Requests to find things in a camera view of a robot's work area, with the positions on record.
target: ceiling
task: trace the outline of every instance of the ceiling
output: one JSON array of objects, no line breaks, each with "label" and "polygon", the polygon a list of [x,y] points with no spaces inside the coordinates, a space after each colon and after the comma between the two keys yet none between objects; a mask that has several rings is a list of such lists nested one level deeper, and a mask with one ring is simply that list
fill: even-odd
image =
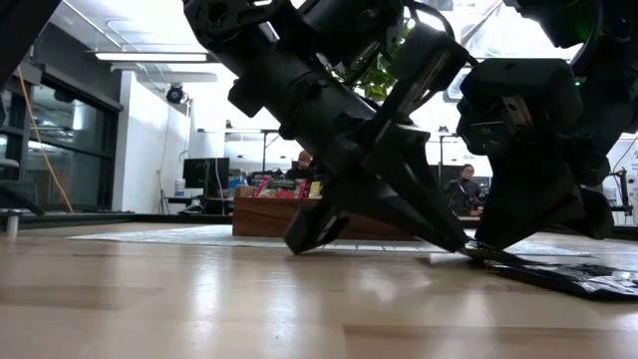
[{"label": "ceiling", "polygon": [[[434,4],[433,0],[421,1]],[[292,2],[299,6],[303,0]],[[478,23],[496,2],[500,0],[454,0],[454,11],[444,12],[444,15],[460,37]],[[537,24],[520,18],[512,8],[503,7],[495,15],[468,43],[468,48],[477,57],[524,55],[569,59],[577,50],[556,51]],[[438,20],[430,16],[421,16],[421,19],[434,27],[441,27]],[[182,0],[62,0],[52,22],[94,51],[205,51],[182,15]],[[229,84],[234,79],[220,64],[146,65],[139,68],[138,73],[142,82],[156,79],[145,83],[152,90],[157,90],[158,85],[164,85],[163,89],[167,90],[166,81],[155,77],[159,74],[160,79],[165,78],[163,75],[167,73],[215,74],[217,83],[226,81]],[[430,113],[434,105],[423,107],[422,116],[415,115],[429,118],[426,113]],[[441,103],[441,106],[445,110],[451,108],[451,117],[458,117],[450,105]]]}]

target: white wall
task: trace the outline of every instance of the white wall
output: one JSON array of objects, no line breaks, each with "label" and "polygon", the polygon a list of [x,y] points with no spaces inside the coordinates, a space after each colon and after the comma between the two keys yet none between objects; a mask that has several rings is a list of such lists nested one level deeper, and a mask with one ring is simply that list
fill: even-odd
[{"label": "white wall", "polygon": [[130,71],[122,73],[120,102],[125,109],[118,127],[113,208],[157,213],[160,189],[172,196],[174,181],[181,178],[180,154],[186,149],[190,120]]},{"label": "white wall", "polygon": [[[193,98],[192,128],[189,141],[191,158],[228,157],[230,167],[253,172],[262,168],[262,138],[255,141],[224,141],[226,120],[230,120],[237,129],[277,129],[279,123],[265,110],[250,119],[237,110],[227,100],[228,91],[236,77],[221,65],[215,69],[217,82],[213,84],[186,84],[184,90]],[[208,133],[198,133],[197,129],[206,129]],[[269,135],[268,143],[276,135]],[[277,141],[268,148],[266,167],[268,169],[290,167],[291,159],[297,157],[301,148],[295,142]]]}]

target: metal pole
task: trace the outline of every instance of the metal pole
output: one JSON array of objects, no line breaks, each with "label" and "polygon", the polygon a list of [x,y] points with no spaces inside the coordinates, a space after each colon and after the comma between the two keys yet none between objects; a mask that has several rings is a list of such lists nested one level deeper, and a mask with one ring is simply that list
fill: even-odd
[{"label": "metal pole", "polygon": [[[29,97],[28,99],[25,99],[25,101],[29,101],[30,104],[33,104],[33,86],[27,83],[25,83],[25,86],[27,87],[27,96]],[[18,180],[25,180],[27,178],[27,161],[29,156],[29,141],[31,140],[31,126],[35,121],[35,119],[32,119],[31,114],[27,111],[26,104],[23,119],[22,147],[20,151],[20,159],[17,159],[20,164],[20,167],[18,168]]]},{"label": "metal pole", "polygon": [[266,139],[268,138],[268,133],[263,133],[263,161],[261,163],[261,171],[266,172],[266,148],[268,145],[266,144]]},{"label": "metal pole", "polygon": [[15,238],[18,235],[18,224],[20,223],[19,215],[9,215],[7,217],[7,235]]},{"label": "metal pole", "polygon": [[439,185],[441,187],[445,186],[443,184],[443,136],[439,136],[439,147],[441,149],[441,153],[439,156]]}]

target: desk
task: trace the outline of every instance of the desk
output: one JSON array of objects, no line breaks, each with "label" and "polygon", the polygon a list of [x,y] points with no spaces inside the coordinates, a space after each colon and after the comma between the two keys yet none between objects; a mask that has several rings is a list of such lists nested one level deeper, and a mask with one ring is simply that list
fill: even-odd
[{"label": "desk", "polygon": [[[204,204],[205,209],[203,214],[222,214],[232,212],[233,198],[218,198],[208,197],[203,200],[198,197],[167,197],[168,204],[184,204],[186,208],[192,205],[194,200],[199,200]],[[221,210],[221,202],[223,201],[224,211]]]}]

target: person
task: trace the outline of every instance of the person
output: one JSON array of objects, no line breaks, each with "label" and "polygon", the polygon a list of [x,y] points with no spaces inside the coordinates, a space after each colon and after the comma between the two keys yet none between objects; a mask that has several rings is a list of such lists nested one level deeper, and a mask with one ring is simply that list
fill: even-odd
[{"label": "person", "polygon": [[297,158],[297,165],[288,170],[285,177],[287,180],[310,180],[313,178],[314,173],[310,169],[310,163],[312,162],[312,156],[305,151],[299,153]]},{"label": "person", "polygon": [[450,208],[457,215],[471,215],[475,206],[480,204],[480,185],[472,180],[475,168],[463,165],[461,176],[446,185],[444,192]]}]

